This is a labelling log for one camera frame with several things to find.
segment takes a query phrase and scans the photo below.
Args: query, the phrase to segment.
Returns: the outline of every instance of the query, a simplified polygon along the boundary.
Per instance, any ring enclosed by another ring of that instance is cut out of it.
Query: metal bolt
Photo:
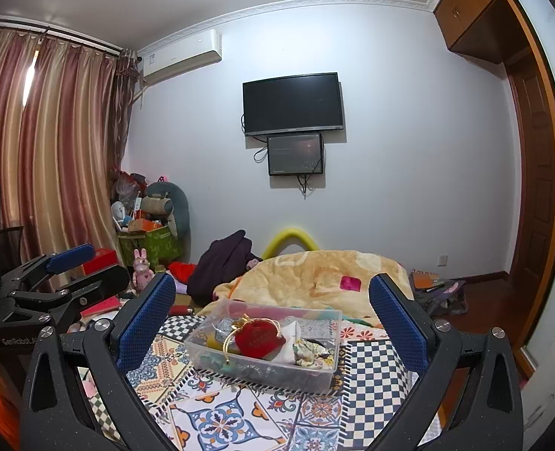
[[[110,325],[109,319],[100,319],[99,321],[96,321],[96,324],[94,324],[94,329],[102,332],[107,330],[109,328],[109,325]]]
[[[52,333],[54,333],[54,329],[50,325],[47,325],[41,331],[39,331],[40,337],[43,337],[43,338],[50,337]]]
[[[500,327],[493,327],[493,336],[497,339],[503,339],[505,337],[505,331]]]
[[[445,319],[436,320],[434,325],[441,333],[447,333],[451,330],[451,322],[445,321]]]

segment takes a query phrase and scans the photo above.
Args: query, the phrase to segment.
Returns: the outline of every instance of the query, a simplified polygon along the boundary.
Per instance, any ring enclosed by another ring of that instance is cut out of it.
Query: white wall-mounted air conditioner
[[[144,81],[150,86],[221,61],[221,36],[215,29],[205,30],[150,52],[142,60]]]

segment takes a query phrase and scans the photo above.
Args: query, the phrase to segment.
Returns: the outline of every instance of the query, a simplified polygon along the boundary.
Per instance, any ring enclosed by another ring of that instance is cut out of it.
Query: fleece blanket
[[[305,251],[265,260],[243,276],[215,288],[219,299],[305,309],[342,310],[345,316],[382,327],[369,303],[369,280],[387,273],[413,299],[403,266],[377,254],[358,251]],[[202,309],[208,315],[217,302]]]

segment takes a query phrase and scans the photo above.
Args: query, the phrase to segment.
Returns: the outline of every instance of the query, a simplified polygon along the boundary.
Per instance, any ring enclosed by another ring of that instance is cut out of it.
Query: green storage box
[[[180,242],[174,238],[167,225],[151,232],[119,232],[117,236],[126,266],[133,265],[133,251],[136,249],[146,249],[146,257],[153,271],[159,262],[167,266],[182,253]]]

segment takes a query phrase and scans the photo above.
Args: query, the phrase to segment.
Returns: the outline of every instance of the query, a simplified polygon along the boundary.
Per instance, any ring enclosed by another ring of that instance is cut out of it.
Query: yellow arch
[[[295,229],[294,227],[291,227],[290,229],[284,229],[271,240],[271,242],[263,252],[262,258],[263,259],[273,258],[274,257],[273,253],[276,251],[278,246],[288,238],[299,239],[299,241],[301,241],[305,245],[307,251],[319,251],[319,247],[317,246],[317,244],[315,244],[315,241],[313,241],[313,239],[311,239],[306,232],[303,232],[300,229]]]

